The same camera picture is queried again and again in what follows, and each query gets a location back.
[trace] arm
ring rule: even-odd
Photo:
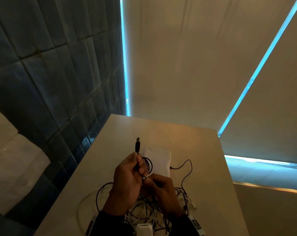
[[[124,215],[136,202],[142,184],[142,176],[147,176],[148,169],[141,154],[130,154],[115,169],[114,184],[109,197],[99,212],[90,236],[126,235],[133,236],[133,228],[124,223]]]
[[[172,224],[170,236],[200,235],[186,212],[180,207],[171,178],[151,174],[144,180],[143,186],[148,193],[156,197],[163,214],[170,220]]]

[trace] white charger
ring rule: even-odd
[[[153,236],[151,224],[138,224],[135,228],[136,236]]]

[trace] right hand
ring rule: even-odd
[[[171,178],[153,173],[143,181],[143,187],[157,198],[160,209],[170,221],[186,214],[179,205]]]

